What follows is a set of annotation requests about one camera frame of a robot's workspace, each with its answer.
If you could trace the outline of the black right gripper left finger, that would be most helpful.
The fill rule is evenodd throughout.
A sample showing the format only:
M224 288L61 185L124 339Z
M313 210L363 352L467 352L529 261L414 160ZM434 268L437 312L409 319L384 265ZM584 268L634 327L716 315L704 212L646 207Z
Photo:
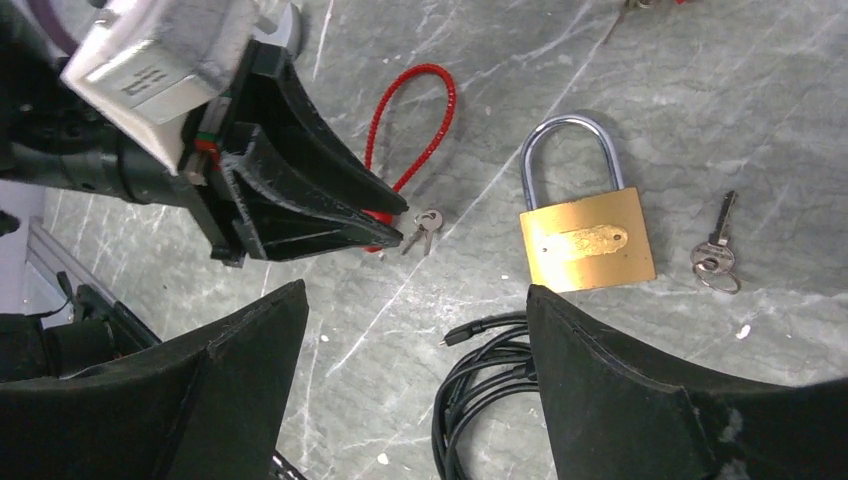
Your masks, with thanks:
M290 282L217 321L1 387L5 479L269 479L309 305Z

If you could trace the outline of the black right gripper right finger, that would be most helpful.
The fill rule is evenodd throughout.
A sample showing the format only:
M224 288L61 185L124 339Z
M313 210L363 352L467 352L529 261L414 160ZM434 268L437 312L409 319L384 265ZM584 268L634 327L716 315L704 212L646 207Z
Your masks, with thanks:
M790 387L665 353L533 285L529 339L561 479L843 479L847 383Z

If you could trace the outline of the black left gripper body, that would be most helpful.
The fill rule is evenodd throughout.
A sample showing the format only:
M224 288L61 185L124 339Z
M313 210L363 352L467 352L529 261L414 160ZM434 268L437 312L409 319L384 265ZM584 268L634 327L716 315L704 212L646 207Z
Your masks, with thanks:
M247 258L263 260L265 255L221 164L231 103L232 95L224 92L185 117L175 192L210 243L210 257L240 268Z

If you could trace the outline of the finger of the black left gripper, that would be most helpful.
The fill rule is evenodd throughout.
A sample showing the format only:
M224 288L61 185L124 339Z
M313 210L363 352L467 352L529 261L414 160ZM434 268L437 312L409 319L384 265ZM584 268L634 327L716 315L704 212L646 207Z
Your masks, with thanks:
M245 219L255 230L263 260L284 262L338 250L395 247L402 234L374 218L312 188L279 155L265 135L247 131L244 153L228 150L221 161L229 183L238 190Z
M247 131L256 127L281 158L278 163L291 167L314 190L356 210L408 210L407 201L365 167L321 117L285 48L249 41L234 87L230 152L244 153Z

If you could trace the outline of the keys of red lock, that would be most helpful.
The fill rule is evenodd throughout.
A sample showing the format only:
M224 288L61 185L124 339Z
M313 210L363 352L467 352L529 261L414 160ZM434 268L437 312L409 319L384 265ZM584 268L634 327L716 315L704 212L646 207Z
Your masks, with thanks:
M421 240L423 242L423 256L428 256L431 252L434 236L443 224L443 214L439 210L429 209L418 214L415 217L416 230L405 241L400 254L406 255Z

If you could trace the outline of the brass padlock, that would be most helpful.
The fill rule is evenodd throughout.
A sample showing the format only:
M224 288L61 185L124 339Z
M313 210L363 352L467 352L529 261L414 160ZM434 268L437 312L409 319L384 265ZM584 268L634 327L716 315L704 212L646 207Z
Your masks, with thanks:
M597 139L611 190L542 207L532 178L536 147L560 127L580 126ZM564 293L657 278L638 189L624 185L617 150L596 120L564 114L537 125L521 149L526 210L519 222L531 282Z

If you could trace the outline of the small key with ring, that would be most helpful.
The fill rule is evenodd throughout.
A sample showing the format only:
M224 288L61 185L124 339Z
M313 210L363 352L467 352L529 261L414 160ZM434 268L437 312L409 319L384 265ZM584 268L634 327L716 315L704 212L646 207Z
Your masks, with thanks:
M741 281L733 272L736 255L729 246L729 223L737 198L734 190L724 195L714 229L690 252L691 272L698 282L729 295L741 291Z

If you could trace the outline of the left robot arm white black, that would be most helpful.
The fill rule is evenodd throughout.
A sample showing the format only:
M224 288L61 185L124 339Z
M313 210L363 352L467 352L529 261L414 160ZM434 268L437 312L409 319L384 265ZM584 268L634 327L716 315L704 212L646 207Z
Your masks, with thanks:
M1 177L187 210L229 266L395 247L407 203L308 97L280 1L1 5Z

